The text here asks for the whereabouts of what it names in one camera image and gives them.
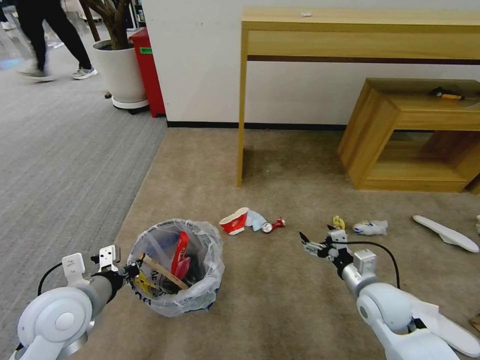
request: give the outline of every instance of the black pants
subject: black pants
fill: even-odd
[[[0,22],[8,23],[9,20],[5,17],[4,10],[1,8],[2,3],[0,2]]]
[[[84,44],[75,26],[67,19],[60,0],[18,0],[16,9],[21,29],[30,39],[35,52],[38,69],[44,70],[47,52],[42,26],[44,20],[78,60],[79,66],[84,69],[92,68]]]

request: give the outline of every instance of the yellow toy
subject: yellow toy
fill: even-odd
[[[148,280],[145,274],[140,271],[140,274],[138,277],[135,279],[136,284],[138,287],[148,295],[152,295],[152,290],[155,290],[157,287],[153,284],[151,284]]]
[[[332,219],[333,227],[335,229],[345,230],[345,221],[342,220],[340,216],[334,216]]]

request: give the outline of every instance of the potted plant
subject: potted plant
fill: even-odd
[[[138,109],[148,105],[144,83],[140,74],[135,49],[127,37],[126,15],[129,0],[86,0],[88,6],[99,14],[110,40],[93,44],[96,66],[111,94],[113,105],[121,109]]]

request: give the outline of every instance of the shoe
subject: shoe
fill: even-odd
[[[91,69],[84,69],[83,67],[79,67],[76,72],[74,72],[71,77],[75,80],[84,80],[88,79],[94,75],[97,75],[99,72],[92,67]]]
[[[54,80],[53,76],[50,76],[47,71],[39,70],[36,66],[28,68],[27,70],[20,70],[19,72],[25,78],[34,80],[38,83],[47,83]]]
[[[1,27],[3,30],[8,31],[8,30],[13,30],[16,29],[17,27],[14,24],[11,24],[9,22],[3,22],[1,23]]]

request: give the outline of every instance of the beige carpet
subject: beige carpet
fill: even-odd
[[[383,359],[335,267],[308,255],[298,236],[301,230],[321,241],[337,214],[349,226],[388,220],[388,235],[374,240],[396,255],[403,289],[440,305],[474,332],[468,319],[480,311],[480,254],[443,243],[411,216],[424,215],[480,242],[474,227],[480,197],[356,191],[337,159],[341,136],[247,131],[244,185],[237,189],[235,130],[169,129],[118,234],[124,253],[139,233],[163,220],[216,225],[242,206],[271,220],[283,216],[287,227],[269,235],[250,229],[223,235],[225,273],[208,312],[163,318],[124,288],[107,305],[102,329],[75,358]],[[350,240],[372,238],[352,234]],[[394,284],[388,256],[371,250],[379,278]]]

